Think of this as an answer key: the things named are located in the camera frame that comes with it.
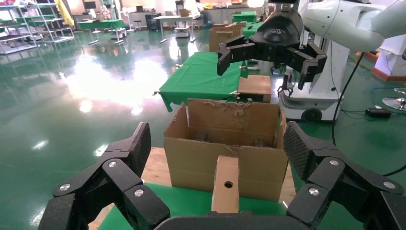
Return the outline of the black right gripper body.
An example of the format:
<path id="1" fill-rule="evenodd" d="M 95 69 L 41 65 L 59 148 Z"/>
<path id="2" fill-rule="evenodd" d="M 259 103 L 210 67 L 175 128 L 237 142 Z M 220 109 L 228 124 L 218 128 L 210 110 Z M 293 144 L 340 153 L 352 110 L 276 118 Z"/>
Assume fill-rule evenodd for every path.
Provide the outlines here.
<path id="1" fill-rule="evenodd" d="M 298 49 L 303 21 L 296 10 L 274 11 L 249 37 L 254 43 L 253 58 L 257 60 L 287 63 L 291 57 L 289 48 Z"/>

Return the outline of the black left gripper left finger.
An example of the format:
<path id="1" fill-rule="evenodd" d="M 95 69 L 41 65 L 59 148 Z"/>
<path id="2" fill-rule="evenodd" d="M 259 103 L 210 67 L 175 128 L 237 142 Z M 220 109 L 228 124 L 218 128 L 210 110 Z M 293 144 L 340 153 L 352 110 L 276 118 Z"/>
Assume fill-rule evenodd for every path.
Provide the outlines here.
<path id="1" fill-rule="evenodd" d="M 150 127 L 141 122 L 131 137 L 111 143 L 96 163 L 55 186 L 38 228 L 86 230 L 113 203 L 133 229 L 155 229 L 170 210 L 141 180 L 150 151 Z"/>

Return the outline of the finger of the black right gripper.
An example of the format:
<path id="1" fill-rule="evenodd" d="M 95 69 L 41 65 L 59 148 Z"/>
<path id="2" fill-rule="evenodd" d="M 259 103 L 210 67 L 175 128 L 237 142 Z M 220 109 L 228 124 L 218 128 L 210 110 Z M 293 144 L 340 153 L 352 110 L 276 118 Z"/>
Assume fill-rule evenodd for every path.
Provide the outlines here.
<path id="1" fill-rule="evenodd" d="M 303 49 L 286 48 L 285 64 L 300 72 L 298 89 L 312 82 L 315 75 L 320 74 L 325 66 L 327 55 L 314 43 L 308 43 Z"/>
<path id="2" fill-rule="evenodd" d="M 243 35 L 219 43 L 217 75 L 222 76 L 231 63 L 254 58 L 255 46 L 255 43 L 249 42 Z"/>

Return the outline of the black background robot gripper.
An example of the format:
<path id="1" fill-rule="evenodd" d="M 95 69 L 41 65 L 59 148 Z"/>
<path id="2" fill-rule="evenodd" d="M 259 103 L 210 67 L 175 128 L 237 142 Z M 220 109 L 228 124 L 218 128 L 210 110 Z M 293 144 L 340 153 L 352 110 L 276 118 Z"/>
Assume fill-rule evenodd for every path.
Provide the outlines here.
<path id="1" fill-rule="evenodd" d="M 277 89 L 277 94 L 278 97 L 282 95 L 282 93 L 286 94 L 288 97 L 291 97 L 293 93 L 293 84 L 291 82 L 288 82 L 286 84 L 283 84 Z"/>

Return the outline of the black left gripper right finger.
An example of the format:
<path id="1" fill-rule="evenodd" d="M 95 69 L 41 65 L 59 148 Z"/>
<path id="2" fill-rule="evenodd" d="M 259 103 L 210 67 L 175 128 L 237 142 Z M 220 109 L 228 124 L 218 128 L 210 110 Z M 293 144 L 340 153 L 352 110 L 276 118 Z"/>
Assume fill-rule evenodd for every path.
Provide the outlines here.
<path id="1" fill-rule="evenodd" d="M 332 142 L 307 135 L 293 121 L 287 124 L 283 149 L 304 181 L 287 215 L 307 230 L 318 227 L 332 202 L 366 230 L 405 229 L 405 190 L 399 183 L 349 160 Z"/>

